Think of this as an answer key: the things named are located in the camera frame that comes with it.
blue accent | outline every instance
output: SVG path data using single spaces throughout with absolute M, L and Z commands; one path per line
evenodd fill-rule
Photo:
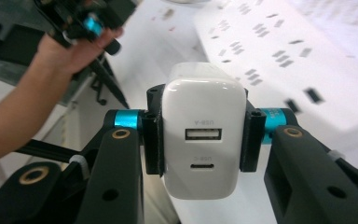
M 125 127 L 138 130 L 139 110 L 118 110 L 115 118 L 115 127 Z
M 103 27 L 101 26 L 101 24 L 96 20 L 94 20 L 92 17 L 86 18 L 83 24 L 86 27 L 86 29 L 93 32 L 97 36 L 100 36 L 103 33 Z
M 262 108 L 261 109 L 267 115 L 264 139 L 262 144 L 271 144 L 272 134 L 275 129 L 280 125 L 286 125 L 286 116 L 280 108 Z

gold bolt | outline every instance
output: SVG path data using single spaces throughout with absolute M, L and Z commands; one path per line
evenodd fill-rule
M 292 137 L 302 137 L 303 133 L 297 129 L 294 128 L 285 128 L 283 130 L 287 135 Z
M 22 185 L 32 185 L 45 178 L 47 175 L 48 175 L 47 166 L 35 167 L 25 172 L 22 176 L 20 176 L 20 183 Z
M 130 136 L 130 131 L 125 129 L 119 129 L 112 133 L 112 137 L 116 139 L 122 139 Z

wall charger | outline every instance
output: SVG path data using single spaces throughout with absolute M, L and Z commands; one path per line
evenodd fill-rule
M 237 184 L 246 92 L 211 63 L 179 63 L 162 94 L 168 192 L 186 200 L 221 199 Z

